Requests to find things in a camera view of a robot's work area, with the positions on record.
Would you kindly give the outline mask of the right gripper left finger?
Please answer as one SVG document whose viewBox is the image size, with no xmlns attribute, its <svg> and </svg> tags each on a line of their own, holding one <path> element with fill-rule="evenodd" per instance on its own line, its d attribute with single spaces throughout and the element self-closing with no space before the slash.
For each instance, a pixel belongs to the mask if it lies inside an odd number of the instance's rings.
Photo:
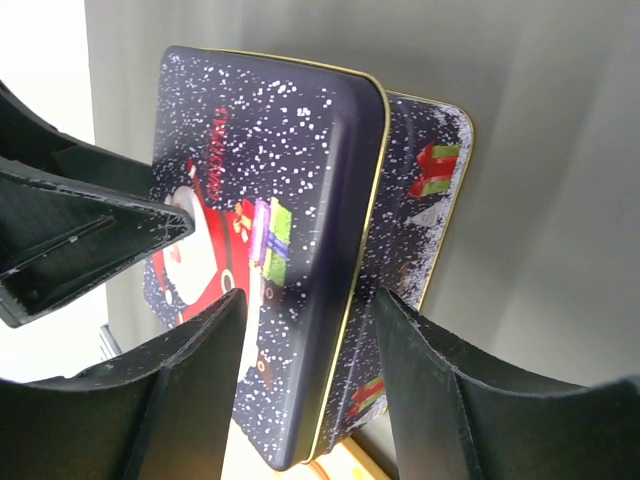
<svg viewBox="0 0 640 480">
<path fill-rule="evenodd" d="M 244 291 L 72 378 L 1 383 L 4 479 L 218 479 Z"/>
</svg>

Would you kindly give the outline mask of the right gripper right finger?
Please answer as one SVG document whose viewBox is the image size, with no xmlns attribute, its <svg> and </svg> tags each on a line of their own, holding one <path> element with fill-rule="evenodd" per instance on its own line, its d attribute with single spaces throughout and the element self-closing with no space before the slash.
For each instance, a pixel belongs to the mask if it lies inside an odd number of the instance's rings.
<svg viewBox="0 0 640 480">
<path fill-rule="evenodd" d="M 373 302 L 404 479 L 635 479 L 639 380 L 579 386 L 488 354 L 393 291 Z"/>
</svg>

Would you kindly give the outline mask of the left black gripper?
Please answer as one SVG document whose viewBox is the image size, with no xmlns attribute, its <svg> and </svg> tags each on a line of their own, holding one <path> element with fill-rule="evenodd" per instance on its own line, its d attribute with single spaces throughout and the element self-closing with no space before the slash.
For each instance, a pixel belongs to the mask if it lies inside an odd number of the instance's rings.
<svg viewBox="0 0 640 480">
<path fill-rule="evenodd" d="M 1 86 L 1 318 L 19 328 L 194 231 L 151 167 L 86 143 Z"/>
</svg>

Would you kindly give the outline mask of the gold tin lid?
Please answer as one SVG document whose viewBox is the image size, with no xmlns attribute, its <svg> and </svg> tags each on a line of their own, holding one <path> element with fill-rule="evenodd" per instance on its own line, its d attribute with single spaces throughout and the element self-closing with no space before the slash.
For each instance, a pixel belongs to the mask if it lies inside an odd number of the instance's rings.
<svg viewBox="0 0 640 480">
<path fill-rule="evenodd" d="M 233 417 L 276 470 L 319 438 L 389 129 L 360 71 L 184 46 L 161 60 L 150 195 L 195 229 L 147 261 L 145 300 L 175 327 L 245 293 Z"/>
</svg>

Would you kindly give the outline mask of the decorated cookie tin box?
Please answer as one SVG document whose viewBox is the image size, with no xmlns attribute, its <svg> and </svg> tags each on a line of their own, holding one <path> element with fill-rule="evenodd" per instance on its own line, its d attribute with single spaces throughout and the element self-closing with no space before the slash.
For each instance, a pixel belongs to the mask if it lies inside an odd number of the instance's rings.
<svg viewBox="0 0 640 480">
<path fill-rule="evenodd" d="M 421 308 L 471 158 L 473 124 L 461 108 L 393 91 L 387 96 L 386 157 L 311 459 L 386 410 L 372 301 L 387 288 Z"/>
</svg>

